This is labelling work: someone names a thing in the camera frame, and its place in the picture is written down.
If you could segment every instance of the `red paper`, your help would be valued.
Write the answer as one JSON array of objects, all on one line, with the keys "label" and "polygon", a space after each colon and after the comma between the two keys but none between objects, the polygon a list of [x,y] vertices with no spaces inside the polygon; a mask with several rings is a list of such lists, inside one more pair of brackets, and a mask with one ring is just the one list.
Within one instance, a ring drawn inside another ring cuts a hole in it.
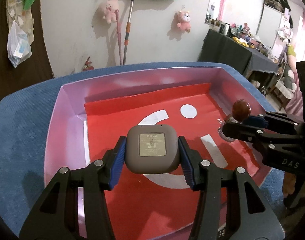
[{"label": "red paper", "polygon": [[[85,104],[91,161],[114,148],[119,136],[138,125],[148,115],[166,110],[169,124],[177,136],[185,136],[189,146],[204,159],[212,160],[201,137],[210,135],[226,159],[227,169],[243,166],[253,176],[259,164],[251,149],[241,141],[227,143],[217,133],[225,114],[209,95],[210,84],[169,88],[151,93],[113,98]],[[194,118],[186,118],[180,109],[192,105]],[[182,175],[179,167],[172,174]],[[106,200],[116,239],[145,240],[174,232],[194,220],[199,192],[170,189],[155,184],[144,175],[131,173],[124,166],[118,185],[106,191]]]}]

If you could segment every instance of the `mop handle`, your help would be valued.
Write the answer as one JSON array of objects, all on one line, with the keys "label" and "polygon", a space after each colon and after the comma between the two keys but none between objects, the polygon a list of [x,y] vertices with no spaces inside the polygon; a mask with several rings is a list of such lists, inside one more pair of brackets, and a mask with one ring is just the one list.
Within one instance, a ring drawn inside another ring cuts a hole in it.
[{"label": "mop handle", "polygon": [[128,22],[126,25],[126,35],[125,35],[125,51],[124,51],[124,61],[123,64],[126,64],[126,55],[127,55],[127,46],[128,46],[128,42],[129,42],[129,33],[130,33],[130,21],[131,21],[131,14],[132,14],[132,9],[134,6],[134,0],[131,0],[130,3],[130,10],[129,10],[129,15],[128,15]]},{"label": "mop handle", "polygon": [[120,65],[122,65],[122,56],[121,56],[121,33],[120,33],[120,22],[119,22],[119,10],[115,11],[116,20],[117,20],[117,39],[118,39],[118,49],[119,49],[119,60]]}]

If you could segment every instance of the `small red figurine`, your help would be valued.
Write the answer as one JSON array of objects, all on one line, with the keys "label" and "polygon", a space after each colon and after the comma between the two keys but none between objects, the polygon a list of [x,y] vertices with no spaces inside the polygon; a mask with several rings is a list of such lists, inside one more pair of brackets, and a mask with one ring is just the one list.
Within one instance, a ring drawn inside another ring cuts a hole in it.
[{"label": "small red figurine", "polygon": [[85,65],[84,67],[82,68],[82,71],[86,71],[86,70],[94,70],[94,67],[91,65],[91,61],[90,60],[90,57],[88,57],[87,61],[85,62]]}]

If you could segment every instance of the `pink plush toy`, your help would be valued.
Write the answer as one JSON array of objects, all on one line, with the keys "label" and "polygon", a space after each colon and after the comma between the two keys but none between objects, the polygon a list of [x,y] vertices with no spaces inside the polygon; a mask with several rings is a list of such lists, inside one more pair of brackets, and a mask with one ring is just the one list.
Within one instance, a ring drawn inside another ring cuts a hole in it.
[{"label": "pink plush toy", "polygon": [[248,23],[245,23],[244,31],[248,33],[250,30]]},{"label": "pink plush toy", "polygon": [[106,19],[107,23],[117,21],[115,11],[119,10],[118,0],[106,0],[99,5],[99,8],[103,12],[103,19]]},{"label": "pink plush toy", "polygon": [[179,23],[177,23],[177,27],[180,28],[182,31],[186,31],[190,33],[190,15],[189,12],[179,11],[177,13],[177,18]]}]

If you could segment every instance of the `gray earbud case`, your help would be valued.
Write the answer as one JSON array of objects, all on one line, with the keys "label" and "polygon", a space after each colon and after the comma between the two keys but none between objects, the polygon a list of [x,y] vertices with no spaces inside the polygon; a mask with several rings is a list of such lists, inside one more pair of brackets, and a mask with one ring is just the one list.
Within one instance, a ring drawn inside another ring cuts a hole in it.
[{"label": "gray earbud case", "polygon": [[178,139],[166,124],[137,125],[127,134],[127,168],[137,174],[169,173],[180,163]]}]

